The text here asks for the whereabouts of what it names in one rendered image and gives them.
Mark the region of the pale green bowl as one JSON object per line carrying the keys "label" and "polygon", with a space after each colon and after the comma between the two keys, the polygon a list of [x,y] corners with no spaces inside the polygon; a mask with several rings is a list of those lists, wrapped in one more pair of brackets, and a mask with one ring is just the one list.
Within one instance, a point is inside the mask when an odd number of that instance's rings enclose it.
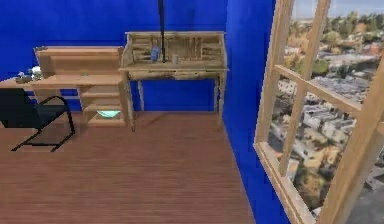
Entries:
{"label": "pale green bowl", "polygon": [[112,110],[112,111],[108,111],[108,110],[104,110],[104,111],[97,111],[97,113],[104,117],[104,118],[113,118],[115,117],[117,114],[120,113],[120,111],[115,111],[115,110]]}

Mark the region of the black cantilever chair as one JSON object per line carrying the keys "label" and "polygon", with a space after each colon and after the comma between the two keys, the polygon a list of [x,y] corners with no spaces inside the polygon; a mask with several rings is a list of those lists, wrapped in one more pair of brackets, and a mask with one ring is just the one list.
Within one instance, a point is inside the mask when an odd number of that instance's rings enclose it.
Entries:
{"label": "black cantilever chair", "polygon": [[[45,127],[66,113],[70,133],[58,143],[33,142]],[[22,146],[52,146],[55,152],[75,133],[72,113],[68,102],[62,96],[50,96],[34,104],[23,88],[0,88],[0,122],[5,128],[33,128],[37,132],[15,146],[15,152]]]}

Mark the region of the black floor lamp pole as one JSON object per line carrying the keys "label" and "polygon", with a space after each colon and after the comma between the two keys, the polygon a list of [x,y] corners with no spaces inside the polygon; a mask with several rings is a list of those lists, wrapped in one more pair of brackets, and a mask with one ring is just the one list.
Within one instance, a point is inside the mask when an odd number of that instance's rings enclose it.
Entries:
{"label": "black floor lamp pole", "polygon": [[161,33],[161,51],[162,51],[162,62],[166,62],[166,51],[165,51],[165,13],[164,13],[164,0],[158,0],[158,11],[160,21],[160,33]]}

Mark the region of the small potted plant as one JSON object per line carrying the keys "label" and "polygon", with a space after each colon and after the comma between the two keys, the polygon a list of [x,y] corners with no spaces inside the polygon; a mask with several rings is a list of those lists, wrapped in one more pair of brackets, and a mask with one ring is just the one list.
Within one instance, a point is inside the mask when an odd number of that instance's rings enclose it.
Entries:
{"label": "small potted plant", "polygon": [[38,81],[38,80],[41,80],[42,78],[43,78],[43,74],[42,74],[41,68],[39,66],[34,66],[30,68],[26,73],[24,73],[23,71],[20,71],[17,77],[15,78],[15,81],[18,84],[24,84],[31,81]]}

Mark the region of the blue book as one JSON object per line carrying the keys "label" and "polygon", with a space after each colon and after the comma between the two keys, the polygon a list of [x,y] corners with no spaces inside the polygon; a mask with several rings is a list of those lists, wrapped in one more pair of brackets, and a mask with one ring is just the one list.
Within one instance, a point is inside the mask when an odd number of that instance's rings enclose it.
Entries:
{"label": "blue book", "polygon": [[154,46],[151,50],[150,58],[152,62],[155,62],[159,59],[161,49],[158,46]]}

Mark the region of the wooden framed window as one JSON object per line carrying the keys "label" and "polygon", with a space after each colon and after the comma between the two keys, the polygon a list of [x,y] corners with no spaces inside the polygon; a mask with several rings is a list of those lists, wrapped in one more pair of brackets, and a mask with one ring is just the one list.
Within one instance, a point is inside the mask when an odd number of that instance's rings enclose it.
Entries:
{"label": "wooden framed window", "polygon": [[[328,90],[282,64],[283,39],[288,36],[288,19],[294,0],[276,0],[262,97],[255,132],[254,149],[291,224],[384,224],[384,166],[377,165],[384,156],[384,62],[365,103]],[[278,78],[294,81],[298,90],[293,112],[284,135],[283,152],[277,157],[267,142],[278,88]],[[288,176],[289,159],[295,144],[299,117],[304,112],[304,98],[313,93],[356,119],[352,135],[331,180],[320,211],[313,215]]]}

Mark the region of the light wooden shelf desk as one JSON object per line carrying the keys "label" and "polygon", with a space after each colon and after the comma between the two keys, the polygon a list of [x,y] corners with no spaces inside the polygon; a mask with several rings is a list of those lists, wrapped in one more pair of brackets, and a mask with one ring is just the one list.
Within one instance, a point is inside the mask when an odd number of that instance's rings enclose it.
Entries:
{"label": "light wooden shelf desk", "polygon": [[[60,95],[75,89],[84,120],[90,126],[126,126],[132,123],[127,84],[119,72],[123,49],[119,46],[43,46],[34,53],[43,78],[18,84],[14,78],[0,81],[0,88],[23,88],[34,99]],[[104,118],[97,111],[120,111]]]}

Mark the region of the pale wooden writing desk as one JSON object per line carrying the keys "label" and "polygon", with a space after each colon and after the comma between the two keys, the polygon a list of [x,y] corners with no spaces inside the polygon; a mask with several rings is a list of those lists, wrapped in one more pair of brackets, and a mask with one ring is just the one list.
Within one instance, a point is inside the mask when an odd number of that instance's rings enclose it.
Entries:
{"label": "pale wooden writing desk", "polygon": [[124,81],[205,80],[214,81],[214,111],[223,122],[228,73],[223,31],[165,31],[166,62],[151,61],[154,46],[161,49],[160,31],[130,31],[121,55],[119,72]]}

